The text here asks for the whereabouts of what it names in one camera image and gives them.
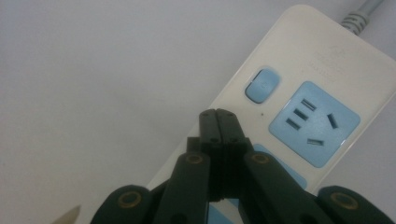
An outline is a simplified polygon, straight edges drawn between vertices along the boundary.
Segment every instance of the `power strip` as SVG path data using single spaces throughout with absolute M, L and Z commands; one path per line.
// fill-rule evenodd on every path
M 273 154 L 314 192 L 395 94 L 394 71 L 394 60 L 338 23 L 312 7 L 295 6 L 210 108 L 235 113 L 255 149 Z M 199 136 L 198 124 L 188 136 Z M 187 138 L 149 189 L 169 178 L 186 144 Z M 221 213 L 222 206 L 216 205 Z

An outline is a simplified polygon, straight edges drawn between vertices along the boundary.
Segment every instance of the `power cord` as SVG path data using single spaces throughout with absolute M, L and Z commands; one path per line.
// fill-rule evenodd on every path
M 367 0 L 357 11 L 349 12 L 341 21 L 341 25 L 353 34 L 359 35 L 369 23 L 369 16 L 383 1 L 384 0 Z

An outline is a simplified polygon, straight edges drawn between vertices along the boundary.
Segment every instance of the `white table surface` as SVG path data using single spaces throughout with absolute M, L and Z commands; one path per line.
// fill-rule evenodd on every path
M 114 189 L 147 185 L 285 9 L 340 21 L 363 2 L 0 0 L 0 223 L 76 205 L 89 223 Z M 396 59 L 394 36 L 386 0 L 361 38 Z M 322 184 L 393 220 L 395 118 L 392 99 Z

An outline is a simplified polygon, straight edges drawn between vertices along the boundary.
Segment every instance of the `light blue switch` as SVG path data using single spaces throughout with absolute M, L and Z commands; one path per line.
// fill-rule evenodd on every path
M 263 103 L 279 83 L 279 76 L 274 71 L 262 69 L 245 90 L 247 98 L 256 104 Z

